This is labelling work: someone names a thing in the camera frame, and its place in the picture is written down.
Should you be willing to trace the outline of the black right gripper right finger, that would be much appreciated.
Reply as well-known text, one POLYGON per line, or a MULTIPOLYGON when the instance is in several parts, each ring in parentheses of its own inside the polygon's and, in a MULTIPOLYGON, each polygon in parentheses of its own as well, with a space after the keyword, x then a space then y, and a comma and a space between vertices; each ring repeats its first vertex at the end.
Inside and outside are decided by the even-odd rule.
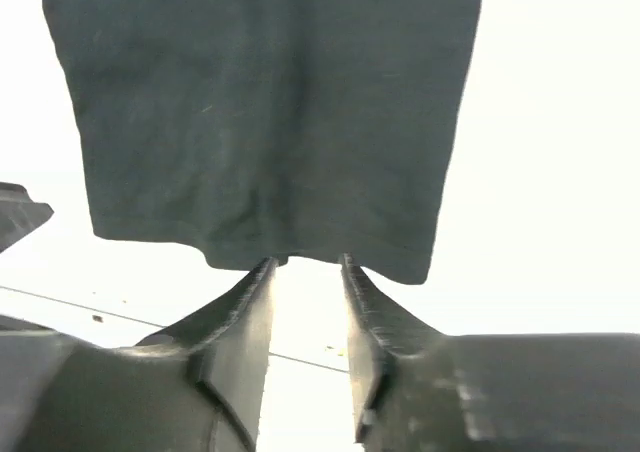
POLYGON ((448 336, 340 265, 365 450, 638 450, 637 335, 448 336))

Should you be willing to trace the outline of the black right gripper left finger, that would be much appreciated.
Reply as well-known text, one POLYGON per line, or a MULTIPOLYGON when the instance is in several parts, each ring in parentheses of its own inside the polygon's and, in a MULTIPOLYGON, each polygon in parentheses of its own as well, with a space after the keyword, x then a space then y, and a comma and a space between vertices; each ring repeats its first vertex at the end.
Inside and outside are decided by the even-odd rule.
POLYGON ((130 347, 1 320, 1 447, 252 451, 270 347, 262 261, 231 290, 130 347))

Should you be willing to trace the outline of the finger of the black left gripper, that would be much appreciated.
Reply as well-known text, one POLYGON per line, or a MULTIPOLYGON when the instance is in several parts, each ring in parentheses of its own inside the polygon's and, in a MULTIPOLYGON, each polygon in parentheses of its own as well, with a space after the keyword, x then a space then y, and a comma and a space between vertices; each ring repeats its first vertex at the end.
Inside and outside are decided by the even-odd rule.
POLYGON ((25 187, 14 183, 1 183, 0 251, 41 227, 54 214, 50 205, 35 202, 25 187))

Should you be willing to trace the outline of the black t shirt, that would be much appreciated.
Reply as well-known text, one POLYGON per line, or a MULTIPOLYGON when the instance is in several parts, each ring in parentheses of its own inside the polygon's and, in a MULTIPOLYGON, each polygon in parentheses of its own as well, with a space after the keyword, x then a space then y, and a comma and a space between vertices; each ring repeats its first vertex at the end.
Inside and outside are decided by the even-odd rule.
POLYGON ((94 233, 431 265, 482 0, 42 0, 94 233))

